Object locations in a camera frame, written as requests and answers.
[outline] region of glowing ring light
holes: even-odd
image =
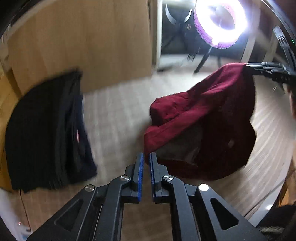
[[[211,19],[210,6],[222,6],[232,16],[234,29],[226,30]],[[203,40],[215,48],[229,48],[238,40],[247,26],[244,9],[238,0],[197,0],[194,24]]]

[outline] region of black cable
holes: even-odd
[[[29,229],[27,230],[28,232],[31,232],[31,226],[30,226],[30,222],[29,222],[29,218],[28,218],[28,215],[27,215],[27,211],[26,211],[26,208],[25,208],[25,204],[24,204],[24,201],[22,200],[22,192],[20,190],[20,199],[22,201],[22,205],[24,207],[24,211],[25,211],[25,214],[26,214],[26,218],[27,218],[27,221],[28,221],[28,226],[29,226]]]
[[[244,215],[244,218],[260,203],[262,202],[270,193],[272,193],[274,190],[276,190],[280,185],[282,185],[289,177],[292,176],[292,174],[296,171],[296,168],[294,168],[291,173],[287,174],[286,178],[284,178],[275,188],[270,190],[263,198],[260,199],[259,202],[257,202],[247,213]]]

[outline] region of triangular cutout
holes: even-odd
[[[218,218],[220,227],[227,230],[238,225],[238,219],[233,216],[216,198],[211,198],[211,204]]]
[[[56,225],[63,227],[64,229],[71,231],[74,223],[77,219],[79,211],[82,207],[83,200],[80,199],[73,204],[57,221]]]

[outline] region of red cloth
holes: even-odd
[[[253,150],[256,134],[250,118],[254,105],[252,75],[244,64],[227,64],[187,92],[157,98],[152,103],[152,125],[144,135],[144,151],[156,151],[199,122],[203,138],[195,165],[158,162],[176,176],[206,180],[225,177],[244,166]]]

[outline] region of black clothing pile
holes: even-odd
[[[57,189],[97,174],[82,117],[78,70],[33,87],[16,105],[5,150],[14,190]]]

